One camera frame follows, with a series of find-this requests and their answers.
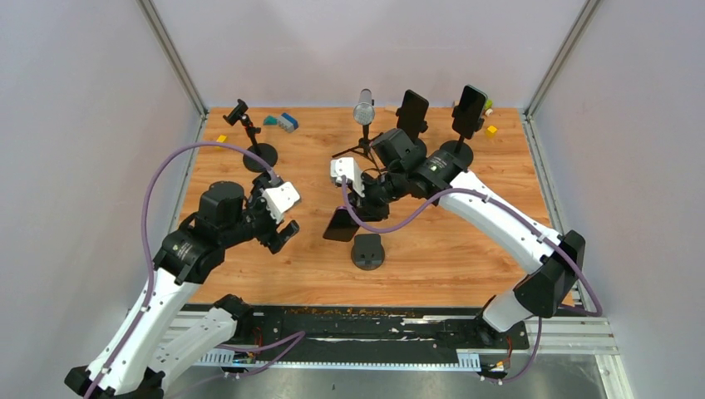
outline wooden table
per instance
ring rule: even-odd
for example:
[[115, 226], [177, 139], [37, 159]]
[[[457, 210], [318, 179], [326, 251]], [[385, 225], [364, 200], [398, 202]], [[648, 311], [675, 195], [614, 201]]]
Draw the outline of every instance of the wooden table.
[[[243, 127], [223, 120], [229, 111], [211, 110], [204, 140], [226, 135], [230, 144], [248, 146]], [[276, 255], [255, 241], [230, 249], [224, 264], [211, 273], [191, 302], [210, 303], [233, 293], [262, 304], [482, 306], [524, 276], [498, 244], [454, 214], [434, 207], [404, 229], [382, 236], [387, 259], [380, 268], [371, 272], [356, 268], [350, 260], [353, 243], [326, 241], [322, 234], [331, 213], [342, 204], [340, 189], [331, 184], [328, 174], [331, 154], [355, 145], [362, 128], [353, 120], [352, 107], [259, 108], [248, 114], [260, 126], [267, 115], [282, 112], [297, 118], [300, 127], [289, 134], [277, 126], [263, 126], [259, 140], [277, 148], [279, 162], [274, 169], [301, 194], [302, 203], [288, 214], [301, 231]], [[444, 141], [457, 138], [451, 129], [450, 108], [430, 109], [426, 120], [429, 129], [421, 138], [429, 154]], [[394, 114], [379, 107], [371, 135], [395, 125]], [[494, 139], [480, 131], [470, 141], [475, 151], [471, 169], [498, 195], [548, 224], [517, 110], [495, 110], [488, 125], [499, 131]], [[359, 157], [358, 163], [371, 164]], [[211, 183], [232, 180], [249, 191], [254, 177], [242, 166], [239, 154], [200, 150], [181, 217], [196, 211], [200, 195]], [[396, 224], [419, 204], [413, 198], [398, 201], [390, 218], [379, 225]]]

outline white wall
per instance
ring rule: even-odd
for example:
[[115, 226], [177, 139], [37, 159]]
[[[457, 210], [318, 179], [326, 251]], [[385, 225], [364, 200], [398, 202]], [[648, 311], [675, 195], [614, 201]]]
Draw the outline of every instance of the white wall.
[[155, 0], [209, 106], [527, 106], [584, 0]]
[[640, 399], [705, 391], [703, 20], [703, 2], [603, 2], [536, 117]]
[[[198, 117], [136, 2], [3, 2], [0, 54], [0, 397], [76, 397], [64, 376], [145, 281], [147, 182]], [[183, 165], [156, 191], [153, 248]]]

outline smartphone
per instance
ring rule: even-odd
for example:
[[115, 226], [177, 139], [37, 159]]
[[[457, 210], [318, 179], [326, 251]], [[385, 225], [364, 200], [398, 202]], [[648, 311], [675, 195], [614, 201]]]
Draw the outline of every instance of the smartphone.
[[412, 90], [407, 90], [402, 106], [397, 109], [397, 128], [402, 129], [412, 141], [416, 141], [419, 133], [423, 133], [427, 128], [424, 123], [427, 111], [428, 100]]
[[482, 111], [485, 109], [487, 94], [467, 85], [463, 88], [460, 103], [453, 109], [453, 130], [466, 139], [478, 131]]
[[350, 217], [348, 210], [344, 206], [338, 206], [328, 222], [326, 231], [323, 232], [323, 238], [333, 241], [351, 241], [358, 229], [360, 226]]

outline yellow cube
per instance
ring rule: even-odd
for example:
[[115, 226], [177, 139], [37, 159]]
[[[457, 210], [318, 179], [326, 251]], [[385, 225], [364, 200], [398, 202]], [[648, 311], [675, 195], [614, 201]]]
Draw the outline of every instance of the yellow cube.
[[494, 127], [494, 126], [492, 126], [492, 125], [490, 125], [489, 127], [487, 127], [487, 130], [485, 131], [485, 135], [486, 135], [487, 137], [492, 138], [492, 137], [494, 137], [496, 134], [497, 134], [497, 128], [496, 128], [496, 127]]

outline gray floor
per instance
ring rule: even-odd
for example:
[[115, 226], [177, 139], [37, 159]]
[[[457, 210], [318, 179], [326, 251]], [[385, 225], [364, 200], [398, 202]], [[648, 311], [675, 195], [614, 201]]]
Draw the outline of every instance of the gray floor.
[[[514, 355], [514, 372], [527, 357]], [[169, 395], [217, 374], [211, 367], [192, 367]], [[376, 372], [270, 369], [257, 376], [218, 380], [179, 398], [247, 399], [352, 399], [352, 398], [605, 398], [594, 357], [588, 355], [539, 355], [519, 381], [501, 387], [480, 382], [464, 372]]]

